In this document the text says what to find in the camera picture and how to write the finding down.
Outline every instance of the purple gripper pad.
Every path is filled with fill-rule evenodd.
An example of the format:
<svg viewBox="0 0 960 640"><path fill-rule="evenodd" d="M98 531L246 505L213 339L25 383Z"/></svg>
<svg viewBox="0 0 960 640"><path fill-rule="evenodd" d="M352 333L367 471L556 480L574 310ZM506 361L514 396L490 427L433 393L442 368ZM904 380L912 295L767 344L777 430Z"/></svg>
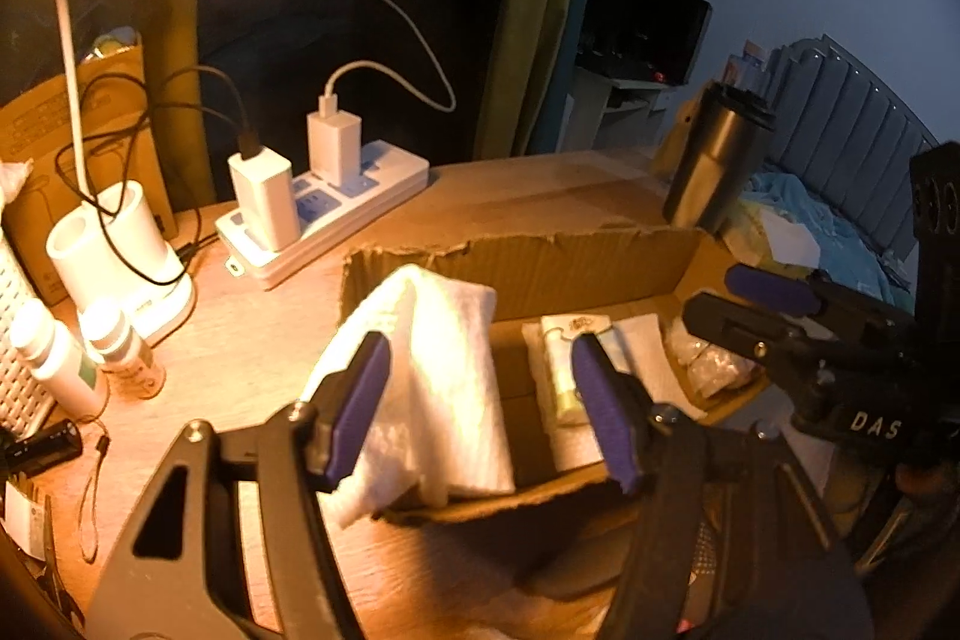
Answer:
<svg viewBox="0 0 960 640"><path fill-rule="evenodd" d="M323 490L333 491L352 474L390 378L390 364L390 341L368 332L349 366L323 378L310 399L317 417L305 462L323 479Z"/></svg>
<svg viewBox="0 0 960 640"><path fill-rule="evenodd" d="M823 307L820 297L803 280L791 280L743 263L728 268L724 282L734 296L786 316L814 316Z"/></svg>
<svg viewBox="0 0 960 640"><path fill-rule="evenodd" d="M640 487L643 469L640 451L647 444L647 414L652 402L643 405L626 389L626 378L614 368L593 333L582 333L571 346L570 360L577 392L587 410L600 453L613 480L625 494ZM632 380L642 391L640 381Z"/></svg>

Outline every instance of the white pen holder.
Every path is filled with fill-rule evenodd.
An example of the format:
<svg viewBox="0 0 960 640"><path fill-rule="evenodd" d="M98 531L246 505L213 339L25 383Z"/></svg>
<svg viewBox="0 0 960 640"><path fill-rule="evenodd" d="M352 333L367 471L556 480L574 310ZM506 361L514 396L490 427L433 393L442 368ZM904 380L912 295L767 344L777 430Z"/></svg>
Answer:
<svg viewBox="0 0 960 640"><path fill-rule="evenodd" d="M121 183L99 194L111 212L121 204ZM184 269L174 249L160 236L143 187L127 183L116 218L104 215L107 234L132 266L157 281L173 280ZM110 248L93 205L80 206L59 220L47 237L47 255L82 312L96 299L110 297L131 316L137 333L155 341L184 321L195 301L189 275L176 284L157 286L127 268Z"/></svg>

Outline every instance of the bottle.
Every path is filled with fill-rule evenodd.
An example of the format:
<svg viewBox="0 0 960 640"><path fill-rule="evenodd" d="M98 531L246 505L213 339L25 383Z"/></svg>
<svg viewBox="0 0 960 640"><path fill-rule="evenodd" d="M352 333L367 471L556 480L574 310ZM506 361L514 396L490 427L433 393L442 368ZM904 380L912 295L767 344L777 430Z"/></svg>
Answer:
<svg viewBox="0 0 960 640"><path fill-rule="evenodd" d="M153 399L167 379L154 351L143 341L115 300L97 299L80 315L83 338L104 360L104 372L124 394Z"/></svg>
<svg viewBox="0 0 960 640"><path fill-rule="evenodd" d="M73 419L98 418L107 383L80 340L39 299L24 302L10 326L10 343L32 376Z"/></svg>

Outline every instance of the charging cable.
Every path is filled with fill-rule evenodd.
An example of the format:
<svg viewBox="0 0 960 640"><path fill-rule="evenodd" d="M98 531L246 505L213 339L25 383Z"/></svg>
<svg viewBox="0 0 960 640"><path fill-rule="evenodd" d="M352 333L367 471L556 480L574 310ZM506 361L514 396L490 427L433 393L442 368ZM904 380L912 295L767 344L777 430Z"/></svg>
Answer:
<svg viewBox="0 0 960 640"><path fill-rule="evenodd" d="M170 76L167 76L165 78L165 80L163 81L163 85L165 86L170 80L180 76L181 74L188 73L189 71L198 71L199 73L212 73L214 74L214 76L218 76L219 78L224 80L224 82L227 83L227 87L230 87L230 91L233 93L234 98L237 101L237 105L243 119L243 121L241 121L241 124L237 124L237 121L229 115L225 115L221 112L210 109L208 107L203 107L202 105L198 105L198 104L191 104L187 102L176 102L176 101L154 103L152 102L152 98L150 96L150 92L147 89L147 85L146 83L144 83L143 80L139 79L138 77L132 76L131 74L122 73L121 71L108 71L107 73L98 74L98 76L95 76L93 80L90 80L88 85L85 87L85 90L83 90L83 95L80 97L80 108L83 108L83 105L85 104L85 100L89 95L90 89L93 88L93 86L98 82L108 80L108 79L122 79L128 82L133 82L133 84L136 84L137 87L141 88L141 90L143 91L143 94L146 97L147 108L144 110L143 113L141 113L137 121L133 122L133 124L128 125L125 128L117 129L115 131L107 131L99 134L90 134L82 138L82 145L83 143L93 142L93 140L99 140L101 142L99 145L95 146L93 150L91 150L91 153L95 153L98 149L101 149L104 145L112 145L112 143L117 142L117 140L129 139L127 153L124 157L123 173L121 178L121 183L122 183L121 191L120 191L121 194L126 193L127 183L128 183L128 180L130 180L130 168L131 168L131 162L133 162L133 145L136 143L136 138L140 134L140 132L145 130L147 126L150 124L152 112L157 109L192 109L192 110L197 110L199 112L202 112L203 114L216 116L216 118L226 121L230 125L230 127L232 127L234 132L237 134L238 144L246 145L248 155L256 155L256 152L259 151L260 145L256 135L256 130L254 130L253 127L251 127L250 120L248 119L246 107L244 106L243 100L240 97L240 92L237 89L236 84L233 82L232 79L230 79L227 73L220 71L219 68L213 68L213 67L208 67L203 65L190 66L190 67L185 67L185 68L181 68L180 70L174 71L174 73L170 74ZM64 167L61 164L61 158L70 149L71 149L71 145L64 145L64 147L58 150L58 152L54 156L54 169L56 170L56 174L59 176L59 178L61 178L62 181L64 181L64 184L66 185L66 187L69 188L70 191L73 191L73 194L75 194L75 196L79 196L80 199L85 201L87 204L90 204L96 210L97 220L100 225L101 233L103 234L104 240L107 242L107 245L109 246L110 251L117 258L117 260L120 263L123 263L123 265L126 266L126 268L128 268L129 271L133 272L133 274L136 274L139 278L141 278L142 280L145 280L148 283L151 283L152 285L159 286L159 287L166 287L166 286L171 286L178 283L184 276L186 276L187 266L189 265L190 261L194 258L194 256L196 256L196 254L200 251L200 249L205 247L206 244L209 244L209 242L211 242L213 239L216 238L215 234L210 235L208 237L204 237L203 239L200 237L200 234L202 234L202 231L203 231L203 215L200 213L200 205L197 203L197 199L195 197L193 199L194 201L193 212L197 221L197 226L194 231L194 238L192 239L192 241L187 242L187 244L185 244L183 247L178 248L178 250L176 250L176 255L178 255L179 259L181 260L181 263L184 265L184 268L182 268L181 271L179 271L179 273L176 274L176 276L171 280L157 280L151 277L150 275L146 274L145 272L141 271L136 266L133 266L133 264L130 261L128 261L128 259L123 255L123 253L120 252L120 249L116 246L116 244L114 244L112 237L110 237L109 231L107 231L107 223L106 223L106 220L104 219L104 216L106 216L107 218L116 218L117 215L119 215L120 211L123 209L122 196L121 196L121 203L117 205L116 210L113 210L113 211L109 210L107 207L104 207L104 205L100 203L99 196L96 196L96 194L94 194L94 196L87 196L77 186L75 186L72 182L70 182L70 179L66 176ZM83 155L85 155L85 153L82 152L82 157L80 158L81 161L83 161ZM179 179L182 181L182 177L181 175L179 175L179 172L176 172L176 176L179 177Z"/></svg>
<svg viewBox="0 0 960 640"><path fill-rule="evenodd" d="M100 471L103 469L104 459L107 458L107 450L110 447L110 432L101 416L104 414L104 410L107 410L109 401L110 386L107 383L107 398L104 399L104 408L98 415L85 416L77 421L78 424L95 424L100 429L100 436L97 438L95 446L97 453L83 485L80 504L77 506L77 542L80 544L80 555L87 564L93 564L97 560L97 552L100 550L100 531L97 528L97 492L100 489ZM88 504L88 501L90 504L90 524L93 528L93 547L90 549L83 542L83 508Z"/></svg>
<svg viewBox="0 0 960 640"><path fill-rule="evenodd" d="M93 4L90 4L90 6L88 6L83 11L83 13L78 16L76 22L80 23L94 9L99 7L101 4L105 4L107 1L109 0L94 1ZM381 0L381 1L383 1L383 4L386 4L387 6L389 6L390 9L392 9L392 11L395 11L397 15L400 15L400 18L405 23L407 23L410 30L413 31L414 36L416 36L416 40L421 44L421 47L424 48L424 52L426 52L427 57L430 59L430 63L433 64L433 67L435 68L438 74L438 77L440 78L440 82L443 83L443 87L445 88L446 94L448 95L448 103L440 104L440 102L432 100L432 98L428 97L426 94L424 94L423 92L415 88L408 80L400 76L400 74L398 74L392 68L384 66L381 63L377 63L376 61L370 61L370 60L353 61L352 63L345 64L341 68L338 68L338 70L335 71L332 76L330 76L330 78L328 79L328 82L326 83L326 87L324 91L325 97L328 100L330 100L330 98L333 97L333 92L334 92L334 87L336 85L336 82L344 74L348 73L349 71L353 71L356 68L372 68L373 70L379 71L380 73L385 74L386 76L389 76L393 80L397 81L398 84L404 87L407 91L411 92L412 95L414 95L416 98L419 98L419 100L424 102L424 104L437 110L438 112L444 112L446 114L454 112L457 108L456 94L453 91L453 86L450 84L450 80L446 77L446 72L443 71L443 66L440 66L440 60L437 58L437 55L433 52L433 49L432 47L430 47L429 42L426 41L426 38L421 33L421 30L416 27L416 23L414 23L414 20L410 17L410 15L408 15L405 11L403 11L402 7L400 7L399 4L397 4L393 0Z"/></svg>

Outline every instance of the blue bedsheet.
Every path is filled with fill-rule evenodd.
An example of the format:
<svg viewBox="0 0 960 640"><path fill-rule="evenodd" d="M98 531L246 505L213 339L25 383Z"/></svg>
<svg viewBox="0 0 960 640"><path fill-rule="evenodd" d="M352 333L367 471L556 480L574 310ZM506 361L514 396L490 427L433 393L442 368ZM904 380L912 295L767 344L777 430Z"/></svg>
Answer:
<svg viewBox="0 0 960 640"><path fill-rule="evenodd" d="M762 172L750 178L743 199L773 207L794 223L803 223L820 246L820 268L836 283L898 304L880 262L863 244L853 223L810 196L797 175Z"/></svg>

